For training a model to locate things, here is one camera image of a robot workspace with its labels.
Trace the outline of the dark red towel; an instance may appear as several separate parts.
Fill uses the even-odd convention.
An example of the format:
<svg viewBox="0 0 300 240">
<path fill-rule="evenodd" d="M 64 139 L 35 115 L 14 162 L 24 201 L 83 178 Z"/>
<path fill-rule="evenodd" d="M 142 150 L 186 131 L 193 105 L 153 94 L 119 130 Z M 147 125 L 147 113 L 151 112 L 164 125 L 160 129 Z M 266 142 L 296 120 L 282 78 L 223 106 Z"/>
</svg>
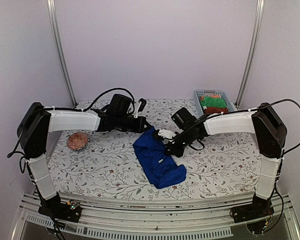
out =
<svg viewBox="0 0 300 240">
<path fill-rule="evenodd" d="M 220 113 L 228 113 L 228 109 L 226 107 L 219 108 L 214 106 L 209 106 L 204 109 L 204 114 L 220 114 Z"/>
</svg>

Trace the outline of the blue towel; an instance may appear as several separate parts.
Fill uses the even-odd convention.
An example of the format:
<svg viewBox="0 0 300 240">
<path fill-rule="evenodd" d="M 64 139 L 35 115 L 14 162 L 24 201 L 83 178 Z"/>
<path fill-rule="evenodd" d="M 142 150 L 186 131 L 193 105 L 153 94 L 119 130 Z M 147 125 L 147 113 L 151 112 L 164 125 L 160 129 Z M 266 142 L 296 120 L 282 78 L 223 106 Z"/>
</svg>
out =
<svg viewBox="0 0 300 240">
<path fill-rule="evenodd" d="M 143 132 L 133 143 L 136 158 L 150 184 L 156 189 L 163 189 L 186 180 L 187 170 L 184 165 L 177 165 L 172 156 L 165 154 L 165 146 L 154 137 L 155 128 Z"/>
</svg>

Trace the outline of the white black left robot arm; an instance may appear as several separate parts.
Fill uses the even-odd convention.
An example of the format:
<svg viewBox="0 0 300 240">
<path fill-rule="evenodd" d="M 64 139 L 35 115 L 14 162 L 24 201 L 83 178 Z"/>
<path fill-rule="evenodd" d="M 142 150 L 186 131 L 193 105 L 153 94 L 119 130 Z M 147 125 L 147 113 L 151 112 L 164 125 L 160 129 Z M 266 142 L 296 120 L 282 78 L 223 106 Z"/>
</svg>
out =
<svg viewBox="0 0 300 240">
<path fill-rule="evenodd" d="M 46 107 L 40 102 L 30 105 L 17 128 L 17 136 L 41 203 L 53 217 L 60 217 L 65 210 L 48 168 L 48 135 L 63 131 L 104 133 L 113 130 L 140 134 L 150 128 L 146 117 L 139 115 L 146 104 L 143 98 L 135 103 L 133 97 L 116 93 L 101 109 L 92 104 L 81 109 Z"/>
</svg>

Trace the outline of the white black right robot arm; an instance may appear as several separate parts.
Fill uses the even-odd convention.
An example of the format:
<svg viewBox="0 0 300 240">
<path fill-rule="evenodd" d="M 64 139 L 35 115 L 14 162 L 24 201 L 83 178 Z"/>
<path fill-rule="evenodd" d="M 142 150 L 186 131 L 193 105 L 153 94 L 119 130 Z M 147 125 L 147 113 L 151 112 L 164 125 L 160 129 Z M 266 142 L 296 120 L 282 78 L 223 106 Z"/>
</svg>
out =
<svg viewBox="0 0 300 240">
<path fill-rule="evenodd" d="M 257 188 L 250 204 L 235 207 L 232 212 L 236 217 L 250 214 L 252 218 L 272 212 L 271 197 L 281 174 L 287 128 L 270 104 L 265 102 L 254 109 L 203 114 L 199 118 L 181 108 L 171 118 L 182 131 L 163 129 L 158 135 L 168 141 L 165 153 L 176 157 L 181 157 L 185 148 L 194 141 L 201 143 L 209 136 L 229 133 L 255 135 L 261 156 Z"/>
</svg>

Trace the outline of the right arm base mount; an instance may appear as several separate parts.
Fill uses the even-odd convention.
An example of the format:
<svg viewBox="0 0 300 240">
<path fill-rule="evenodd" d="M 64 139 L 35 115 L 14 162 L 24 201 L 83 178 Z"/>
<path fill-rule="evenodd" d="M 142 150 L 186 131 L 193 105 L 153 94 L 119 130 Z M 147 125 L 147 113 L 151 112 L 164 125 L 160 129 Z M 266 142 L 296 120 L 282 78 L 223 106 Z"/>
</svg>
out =
<svg viewBox="0 0 300 240">
<path fill-rule="evenodd" d="M 267 226 L 273 218 L 274 208 L 270 199 L 262 199 L 256 195 L 252 198 L 252 203 L 231 208 L 229 215 L 235 223 L 254 221 L 246 225 L 247 230 L 253 235 L 262 235 L 267 230 Z"/>
</svg>

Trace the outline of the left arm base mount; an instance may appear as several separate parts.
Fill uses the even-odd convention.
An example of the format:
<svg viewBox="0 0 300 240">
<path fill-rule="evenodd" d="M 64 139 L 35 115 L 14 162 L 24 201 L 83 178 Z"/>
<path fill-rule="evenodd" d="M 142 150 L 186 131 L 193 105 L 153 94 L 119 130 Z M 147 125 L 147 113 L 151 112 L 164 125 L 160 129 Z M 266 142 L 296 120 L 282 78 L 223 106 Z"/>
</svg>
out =
<svg viewBox="0 0 300 240">
<path fill-rule="evenodd" d="M 64 220 L 68 222 L 78 223 L 81 217 L 82 208 L 76 206 L 73 208 L 72 204 L 62 203 L 57 200 L 41 201 L 38 213 L 44 216 L 52 217 L 57 220 Z"/>
</svg>

